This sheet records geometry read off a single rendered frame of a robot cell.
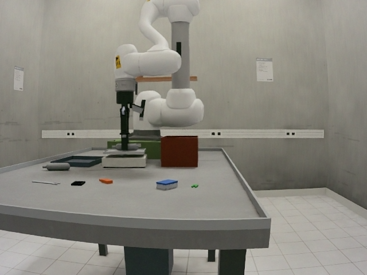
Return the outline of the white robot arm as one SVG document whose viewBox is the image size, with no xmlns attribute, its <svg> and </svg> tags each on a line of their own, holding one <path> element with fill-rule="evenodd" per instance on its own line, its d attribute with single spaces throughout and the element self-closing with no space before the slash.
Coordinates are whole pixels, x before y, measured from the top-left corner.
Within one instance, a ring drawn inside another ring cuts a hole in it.
<svg viewBox="0 0 367 275">
<path fill-rule="evenodd" d="M 199 0 L 147 0 L 140 12 L 139 30 L 155 45 L 145 53 L 138 53 L 131 44 L 117 48 L 116 92 L 135 92 L 135 78 L 139 76 L 171 74 L 172 81 L 166 99 L 155 91 L 144 91 L 135 104 L 130 104 L 135 130 L 129 140 L 160 141 L 164 137 L 161 127 L 188 127 L 203 120 L 204 105 L 190 89 L 189 24 L 199 12 Z M 163 17 L 171 23 L 171 50 L 166 39 L 151 26 Z"/>
</svg>

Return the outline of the grey table edge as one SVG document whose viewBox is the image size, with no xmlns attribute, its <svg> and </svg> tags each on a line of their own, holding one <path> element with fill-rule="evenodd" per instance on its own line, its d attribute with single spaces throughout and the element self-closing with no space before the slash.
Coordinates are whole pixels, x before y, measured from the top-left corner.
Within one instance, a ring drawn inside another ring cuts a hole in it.
<svg viewBox="0 0 367 275">
<path fill-rule="evenodd" d="M 223 148 L 198 148 L 198 151 L 221 151 Z M 35 164 L 48 162 L 51 160 L 64 158 L 87 152 L 91 150 L 107 150 L 107 147 L 91 147 L 83 150 L 68 152 L 47 158 L 20 163 L 8 167 L 0 168 L 0 174 L 19 168 L 32 166 Z M 223 149 L 224 151 L 224 149 Z M 225 152 L 225 151 L 224 151 Z M 178 218 L 146 218 L 146 217 L 125 217 L 115 215 L 75 213 L 68 211 L 37 209 L 32 207 L 22 207 L 0 204 L 0 213 L 17 215 L 22 217 L 47 219 L 53 221 L 63 221 L 72 223 L 83 223 L 89 225 L 131 227 L 141 229 L 165 229 L 165 230 L 249 230 L 249 229 L 270 229 L 271 217 L 258 200 L 248 183 L 245 181 L 239 170 L 233 164 L 227 153 L 225 157 L 233 171 L 238 177 L 244 190 L 248 194 L 254 207 L 261 218 L 234 218 L 234 219 L 178 219 Z"/>
</svg>

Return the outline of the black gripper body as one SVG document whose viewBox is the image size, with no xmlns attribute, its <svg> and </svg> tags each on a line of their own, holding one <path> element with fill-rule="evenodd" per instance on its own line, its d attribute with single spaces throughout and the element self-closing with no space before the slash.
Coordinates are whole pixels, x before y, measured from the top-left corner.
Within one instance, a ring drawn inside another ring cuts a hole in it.
<svg viewBox="0 0 367 275">
<path fill-rule="evenodd" d="M 125 107 L 126 111 L 128 104 L 134 103 L 134 93 L 133 92 L 117 92 L 116 93 L 116 103 L 122 104 L 122 109 Z"/>
</svg>

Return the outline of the red open box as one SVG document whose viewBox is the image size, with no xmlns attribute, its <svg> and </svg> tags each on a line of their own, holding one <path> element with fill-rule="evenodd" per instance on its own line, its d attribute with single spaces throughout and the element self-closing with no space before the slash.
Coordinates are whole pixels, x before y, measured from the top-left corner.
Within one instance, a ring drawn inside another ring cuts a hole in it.
<svg viewBox="0 0 367 275">
<path fill-rule="evenodd" d="M 198 167 L 198 136 L 162 137 L 161 167 Z"/>
</svg>

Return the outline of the orange block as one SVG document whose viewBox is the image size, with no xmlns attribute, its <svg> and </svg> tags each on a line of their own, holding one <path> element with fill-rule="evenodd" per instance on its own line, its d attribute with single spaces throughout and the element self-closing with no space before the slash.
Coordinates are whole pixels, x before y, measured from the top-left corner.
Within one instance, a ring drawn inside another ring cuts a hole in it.
<svg viewBox="0 0 367 275">
<path fill-rule="evenodd" d="M 111 183 L 113 183 L 113 181 L 112 181 L 112 180 L 110 180 L 110 179 L 99 179 L 99 181 L 101 181 L 101 182 L 103 182 L 103 183 L 106 183 L 106 184 L 111 184 Z"/>
</svg>

